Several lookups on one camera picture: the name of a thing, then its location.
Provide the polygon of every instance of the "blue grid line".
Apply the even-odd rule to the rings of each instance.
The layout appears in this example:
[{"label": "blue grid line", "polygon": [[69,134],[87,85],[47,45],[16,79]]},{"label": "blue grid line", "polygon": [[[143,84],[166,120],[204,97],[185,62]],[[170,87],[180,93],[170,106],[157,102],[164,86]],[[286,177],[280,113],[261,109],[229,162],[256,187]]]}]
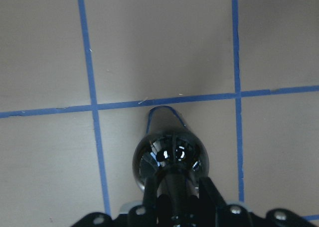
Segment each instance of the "blue grid line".
[{"label": "blue grid line", "polygon": [[[268,96],[268,95],[309,93],[309,92],[318,92],[318,91],[319,91],[319,85],[315,85],[315,86],[282,88],[282,89],[276,89],[276,90],[264,89],[264,90],[242,91],[239,94],[224,93],[224,94],[183,96],[183,97],[166,98],[166,99],[153,99],[153,100],[146,100],[142,103],[140,103],[141,101],[129,101],[129,102],[108,103],[108,104],[97,104],[97,106],[98,106],[98,110],[125,109],[125,108],[136,108],[136,107],[144,107],[144,106],[235,99],[238,97],[248,98],[248,97],[258,97],[258,96]],[[48,109],[33,109],[33,110],[0,112],[0,118],[7,118],[10,116],[35,116],[35,115],[47,115],[47,114],[76,113],[76,112],[85,112],[85,111],[92,111],[92,106],[82,105],[82,106],[71,106],[67,108],[48,108]]]},{"label": "blue grid line", "polygon": [[233,19],[233,52],[234,52],[234,82],[237,94],[236,105],[236,134],[237,134],[237,169],[238,169],[238,199],[245,201],[244,168],[243,168],[243,134],[241,117],[241,87],[239,69],[239,37],[238,37],[238,0],[232,0]]},{"label": "blue grid line", "polygon": [[110,214],[111,213],[110,201],[109,201],[106,171],[105,171],[105,164],[104,164],[103,147],[102,147],[101,130],[100,130],[100,119],[99,119],[99,111],[98,111],[98,105],[97,105],[97,99],[96,99],[93,63],[92,63],[89,30],[87,25],[84,0],[78,0],[78,5],[79,5],[79,12],[80,12],[80,19],[81,19],[86,68],[87,68],[88,81],[89,81],[92,116],[93,116],[93,124],[94,124],[94,134],[95,134],[96,149],[97,149],[97,156],[98,156],[98,162],[99,162],[99,171],[100,171],[100,179],[101,179],[101,185],[102,185],[104,209],[106,213]]},{"label": "blue grid line", "polygon": [[303,216],[303,218],[307,221],[317,221],[319,220],[319,215]]}]

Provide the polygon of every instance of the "white scuff mark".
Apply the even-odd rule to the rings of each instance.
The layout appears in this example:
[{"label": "white scuff mark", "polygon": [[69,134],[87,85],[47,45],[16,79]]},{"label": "white scuff mark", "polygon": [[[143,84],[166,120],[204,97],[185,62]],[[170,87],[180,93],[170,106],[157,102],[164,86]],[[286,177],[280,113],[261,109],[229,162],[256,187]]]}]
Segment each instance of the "white scuff mark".
[{"label": "white scuff mark", "polygon": [[144,100],[138,102],[138,104],[141,104],[141,103],[145,102],[147,99],[149,99],[149,98],[148,97],[144,98]]}]

